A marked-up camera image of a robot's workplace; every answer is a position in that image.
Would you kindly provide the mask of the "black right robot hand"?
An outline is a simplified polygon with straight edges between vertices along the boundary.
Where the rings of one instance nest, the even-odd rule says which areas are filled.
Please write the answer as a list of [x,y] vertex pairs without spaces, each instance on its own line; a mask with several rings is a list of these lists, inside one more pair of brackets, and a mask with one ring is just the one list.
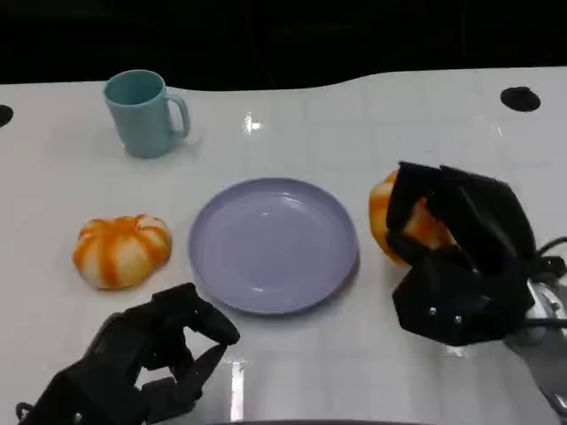
[[[454,243],[430,248],[405,227],[418,201]],[[449,166],[402,162],[385,239],[410,269],[392,294],[400,326],[451,346],[502,340],[534,304],[531,225],[511,187]]]

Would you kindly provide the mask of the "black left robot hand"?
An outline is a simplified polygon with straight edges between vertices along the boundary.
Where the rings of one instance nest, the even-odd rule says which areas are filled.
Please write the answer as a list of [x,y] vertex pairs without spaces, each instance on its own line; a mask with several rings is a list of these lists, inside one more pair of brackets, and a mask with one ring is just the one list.
[[52,378],[21,424],[155,424],[189,413],[240,334],[187,282],[112,314]]

